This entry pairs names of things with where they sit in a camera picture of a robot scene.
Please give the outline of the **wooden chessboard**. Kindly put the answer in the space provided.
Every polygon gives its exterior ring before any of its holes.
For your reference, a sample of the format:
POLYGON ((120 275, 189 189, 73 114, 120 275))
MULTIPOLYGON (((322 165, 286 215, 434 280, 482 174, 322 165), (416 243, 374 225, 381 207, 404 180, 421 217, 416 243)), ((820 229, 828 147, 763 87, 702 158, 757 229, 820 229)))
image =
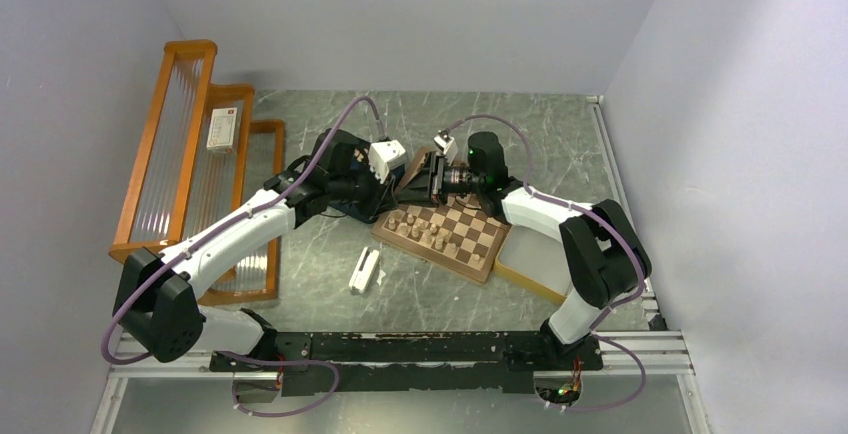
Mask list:
POLYGON ((509 226, 486 214, 477 198, 486 179, 465 164, 440 158, 433 193, 439 206, 398 205, 378 218, 372 236, 385 244, 483 284, 492 270, 509 226), (416 217, 415 225, 406 216, 416 217), (438 234, 446 236, 436 250, 438 234))

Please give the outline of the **dark blue tray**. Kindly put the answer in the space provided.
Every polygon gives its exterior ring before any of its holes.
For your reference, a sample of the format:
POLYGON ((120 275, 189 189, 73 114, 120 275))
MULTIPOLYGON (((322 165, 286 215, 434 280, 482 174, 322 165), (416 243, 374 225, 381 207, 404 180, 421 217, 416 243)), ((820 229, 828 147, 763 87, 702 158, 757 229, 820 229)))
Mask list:
POLYGON ((364 194, 356 200, 333 201, 329 206, 342 214, 365 224, 373 224, 387 210, 386 203, 389 191, 389 181, 380 184, 369 170, 368 151, 370 142, 358 138, 352 154, 351 163, 344 177, 352 180, 359 187, 357 193, 364 194))

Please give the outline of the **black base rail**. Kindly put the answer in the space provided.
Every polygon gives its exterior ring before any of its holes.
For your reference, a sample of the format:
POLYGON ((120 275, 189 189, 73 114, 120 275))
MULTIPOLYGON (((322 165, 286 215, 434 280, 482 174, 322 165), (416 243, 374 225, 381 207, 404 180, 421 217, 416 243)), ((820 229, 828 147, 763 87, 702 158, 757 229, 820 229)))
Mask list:
POLYGON ((597 340, 569 345, 541 331, 281 332, 250 361, 213 353, 212 372, 279 376, 282 396, 340 392, 498 389, 533 394, 537 375, 603 368, 597 340))

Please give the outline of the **white card box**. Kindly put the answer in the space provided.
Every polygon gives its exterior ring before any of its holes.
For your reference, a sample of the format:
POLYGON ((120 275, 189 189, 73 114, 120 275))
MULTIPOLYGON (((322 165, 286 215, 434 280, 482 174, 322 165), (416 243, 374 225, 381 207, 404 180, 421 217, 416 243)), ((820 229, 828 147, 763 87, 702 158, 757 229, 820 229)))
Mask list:
POLYGON ((230 151, 235 144, 237 120, 238 109, 235 107, 213 109, 207 132, 206 149, 230 151))

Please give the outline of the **yellow tray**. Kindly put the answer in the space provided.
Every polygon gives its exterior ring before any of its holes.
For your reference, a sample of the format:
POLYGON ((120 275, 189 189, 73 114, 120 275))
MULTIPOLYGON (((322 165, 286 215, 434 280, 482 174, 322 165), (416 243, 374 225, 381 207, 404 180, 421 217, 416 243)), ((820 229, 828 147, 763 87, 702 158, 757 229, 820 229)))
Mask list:
POLYGON ((561 305, 572 290, 562 245, 524 227, 509 229, 495 258, 493 272, 555 305, 561 305))

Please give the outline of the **white stapler-like device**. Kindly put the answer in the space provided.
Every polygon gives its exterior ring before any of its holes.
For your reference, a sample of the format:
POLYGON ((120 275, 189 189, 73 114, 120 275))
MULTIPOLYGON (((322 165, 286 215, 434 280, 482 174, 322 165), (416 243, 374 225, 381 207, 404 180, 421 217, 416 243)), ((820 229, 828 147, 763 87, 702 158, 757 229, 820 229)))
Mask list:
POLYGON ((352 294, 364 294, 380 270, 381 252, 364 247, 351 274, 348 288, 352 294))

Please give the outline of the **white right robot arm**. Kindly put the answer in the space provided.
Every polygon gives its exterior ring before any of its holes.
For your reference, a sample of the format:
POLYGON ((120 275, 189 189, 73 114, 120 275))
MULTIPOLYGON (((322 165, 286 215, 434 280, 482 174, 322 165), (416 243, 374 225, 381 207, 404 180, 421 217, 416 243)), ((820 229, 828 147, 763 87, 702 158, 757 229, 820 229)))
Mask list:
POLYGON ((468 139, 465 165, 452 165, 453 138, 434 139, 402 183, 400 204, 437 207, 451 196, 474 195, 482 211, 500 222, 543 234, 565 254, 573 291, 543 324, 548 333, 539 345, 542 360, 562 368, 578 353, 577 342, 590 334, 612 306, 645 288, 652 265, 623 207, 612 199, 578 204, 527 185, 510 175, 503 147, 491 131, 468 139))

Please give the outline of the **orange wooden rack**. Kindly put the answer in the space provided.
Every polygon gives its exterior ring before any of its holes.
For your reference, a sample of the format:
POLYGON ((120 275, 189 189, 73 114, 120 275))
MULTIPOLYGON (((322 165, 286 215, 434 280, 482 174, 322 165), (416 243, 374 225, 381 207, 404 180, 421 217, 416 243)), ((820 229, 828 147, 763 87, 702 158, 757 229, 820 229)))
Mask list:
POLYGON ((249 197, 248 167, 281 172, 285 124, 253 117, 255 89, 215 84, 216 44, 168 42, 109 255, 119 263, 140 248, 159 252, 188 240, 249 197), (211 111, 235 107, 230 151, 206 149, 211 111))

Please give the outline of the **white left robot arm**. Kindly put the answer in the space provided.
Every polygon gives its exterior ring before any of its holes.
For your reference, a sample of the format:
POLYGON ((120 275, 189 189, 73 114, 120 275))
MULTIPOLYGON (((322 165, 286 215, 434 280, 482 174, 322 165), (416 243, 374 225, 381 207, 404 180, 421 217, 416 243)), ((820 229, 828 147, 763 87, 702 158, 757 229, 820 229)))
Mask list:
POLYGON ((396 140, 368 144, 326 130, 311 154, 268 179, 242 206, 193 237, 155 253, 140 248, 123 266, 113 316, 144 348, 172 362, 193 348, 230 352, 261 370, 277 357, 276 330, 249 309, 204 307, 199 299, 229 269, 330 205, 375 216, 388 209, 406 151, 396 140))

